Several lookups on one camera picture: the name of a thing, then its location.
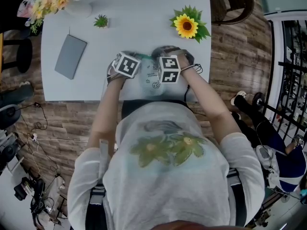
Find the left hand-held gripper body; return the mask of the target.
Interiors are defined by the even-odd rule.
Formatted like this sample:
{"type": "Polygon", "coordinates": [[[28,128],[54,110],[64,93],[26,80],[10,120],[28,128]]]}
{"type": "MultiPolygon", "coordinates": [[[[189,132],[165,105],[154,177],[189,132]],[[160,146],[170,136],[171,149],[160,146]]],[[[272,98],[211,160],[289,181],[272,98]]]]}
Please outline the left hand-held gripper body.
{"type": "Polygon", "coordinates": [[[118,79],[125,82],[126,79],[134,78],[141,59],[141,55],[136,52],[120,51],[107,68],[107,83],[118,79]]]}

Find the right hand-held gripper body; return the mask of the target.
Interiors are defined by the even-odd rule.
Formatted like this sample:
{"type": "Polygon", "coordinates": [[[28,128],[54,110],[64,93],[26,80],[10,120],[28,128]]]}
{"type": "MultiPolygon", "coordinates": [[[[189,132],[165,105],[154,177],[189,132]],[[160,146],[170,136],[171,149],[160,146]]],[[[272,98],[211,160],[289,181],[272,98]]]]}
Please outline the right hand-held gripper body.
{"type": "Polygon", "coordinates": [[[181,67],[178,55],[184,55],[189,66],[194,63],[194,56],[187,50],[177,46],[161,46],[156,48],[151,56],[158,65],[158,77],[161,83],[177,83],[181,67]]]}

